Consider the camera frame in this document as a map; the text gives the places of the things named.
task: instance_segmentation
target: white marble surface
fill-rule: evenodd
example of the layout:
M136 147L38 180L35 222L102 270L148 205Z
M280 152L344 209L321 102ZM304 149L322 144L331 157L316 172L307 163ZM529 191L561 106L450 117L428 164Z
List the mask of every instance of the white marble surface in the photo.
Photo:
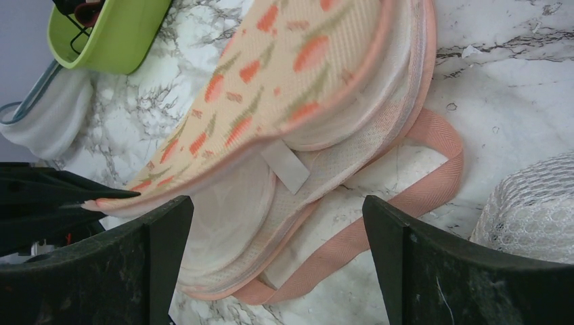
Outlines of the white marble surface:
M251 2L175 0L136 73L94 74L93 112L58 165L109 186L130 180L207 82ZM574 149L574 2L436 0L436 8L439 50L426 107L461 133L466 173L457 198L423 220L466 238L501 178ZM404 144L339 187L320 209L334 223L350 223L365 195L388 198L442 161ZM369 253L302 299L253 307L176 292L170 314L178 325L388 324Z

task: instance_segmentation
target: pink strap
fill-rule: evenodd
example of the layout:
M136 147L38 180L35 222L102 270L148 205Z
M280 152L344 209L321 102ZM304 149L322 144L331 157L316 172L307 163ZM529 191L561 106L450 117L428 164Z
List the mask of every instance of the pink strap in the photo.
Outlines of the pink strap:
M462 178L462 140L443 117L424 108L406 136L448 158L432 173L389 200L402 211L419 217L456 195ZM277 290L256 279L234 296L249 305L301 297L369 248L363 218L360 218L319 247Z

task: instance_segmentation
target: white mesh fabric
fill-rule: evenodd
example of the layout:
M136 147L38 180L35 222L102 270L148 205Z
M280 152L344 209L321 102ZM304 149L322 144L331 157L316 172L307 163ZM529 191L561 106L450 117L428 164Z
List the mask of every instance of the white mesh fabric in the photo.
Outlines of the white mesh fabric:
M355 102L373 106L377 113L369 123L345 141L315 152L296 152L299 159L311 171L311 176L303 187L291 194L282 183L277 184L275 197L269 214L253 241L235 261L227 267L205 274L193 276L184 269L179 275L179 284L190 291L216 294L241 283L257 268L266 262L276 249L284 234L295 223L301 211L308 204L320 199L344 180L360 170L368 161L386 148L398 135L409 117L422 78L422 65L425 55L426 34L423 26L422 8L414 5L418 1L400 1L402 11L407 12L407 34L410 35L410 64L400 77L398 88L387 97L381 85L370 83L365 93L369 94L365 102Z
M408 68L411 47L411 35L407 32L410 28L409 12L402 8L407 6L398 6L398 18L393 23L393 30L382 54L382 63L368 87L357 94L357 102L283 137L291 149L316 151L347 139L378 112L379 107L372 105L368 99L387 98L396 90Z
M276 179L263 157L255 155L193 195L194 218L181 267L188 274L201 276L237 259L269 212Z
M470 241L532 259L574 263L574 152L503 180Z

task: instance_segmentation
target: fabric tag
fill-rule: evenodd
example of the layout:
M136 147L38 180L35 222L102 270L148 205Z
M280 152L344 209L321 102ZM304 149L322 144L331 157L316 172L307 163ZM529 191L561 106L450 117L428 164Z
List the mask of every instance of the fabric tag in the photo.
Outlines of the fabric tag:
M311 174L282 140L264 149L261 156L292 194L299 191Z

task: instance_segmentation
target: green basket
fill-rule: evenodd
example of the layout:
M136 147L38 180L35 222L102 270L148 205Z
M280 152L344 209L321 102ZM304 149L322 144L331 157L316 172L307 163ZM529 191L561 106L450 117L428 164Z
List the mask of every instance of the green basket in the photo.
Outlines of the green basket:
M156 36L171 0L106 0L90 37L56 7L48 24L48 44L64 68L130 74L141 64Z

